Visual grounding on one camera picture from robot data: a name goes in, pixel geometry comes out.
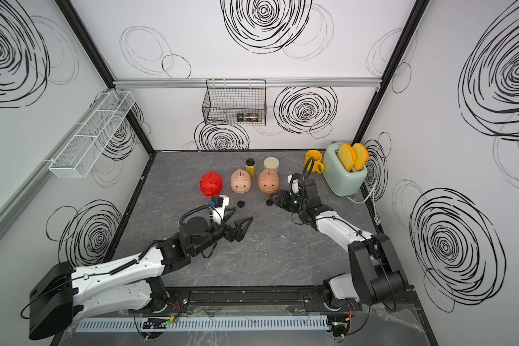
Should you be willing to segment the dark pink piggy bank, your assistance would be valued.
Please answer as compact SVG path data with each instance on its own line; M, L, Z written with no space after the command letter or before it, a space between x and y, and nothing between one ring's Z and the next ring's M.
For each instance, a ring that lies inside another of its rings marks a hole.
M275 170L265 169L258 177L258 187L262 193L272 194L278 191L280 179Z

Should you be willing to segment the light pink piggy bank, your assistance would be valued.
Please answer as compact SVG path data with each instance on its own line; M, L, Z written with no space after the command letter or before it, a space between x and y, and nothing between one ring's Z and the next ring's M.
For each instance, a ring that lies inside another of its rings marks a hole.
M242 195L250 191L252 178L246 170L238 169L232 173L230 184L235 193Z

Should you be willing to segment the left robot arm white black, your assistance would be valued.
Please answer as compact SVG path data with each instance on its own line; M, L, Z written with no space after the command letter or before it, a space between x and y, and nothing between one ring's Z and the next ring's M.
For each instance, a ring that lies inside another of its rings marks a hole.
M209 210L210 219L198 216ZM161 313L170 304L161 277L203 256L217 243L240 242L253 218L229 219L235 208L197 207L179 220L179 231L170 238L150 242L137 255L97 265L54 265L30 291L29 338L42 340L63 332L72 324L120 310Z

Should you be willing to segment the red piggy bank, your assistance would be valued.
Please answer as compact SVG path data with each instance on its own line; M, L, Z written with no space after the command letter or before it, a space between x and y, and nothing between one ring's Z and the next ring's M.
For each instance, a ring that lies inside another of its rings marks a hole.
M223 180L219 173L215 171L207 172L200 179L200 191L205 196L212 197L219 195L223 188Z

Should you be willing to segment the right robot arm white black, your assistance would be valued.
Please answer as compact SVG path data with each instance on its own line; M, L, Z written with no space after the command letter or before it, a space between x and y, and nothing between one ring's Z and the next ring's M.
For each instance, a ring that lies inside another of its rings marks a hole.
M325 281L326 304L352 299L372 305L394 300L410 288L391 239L385 234L365 232L344 220L337 211L321 203L318 196L287 190L270 195L275 206L297 215L301 223L328 236L346 251L350 273Z

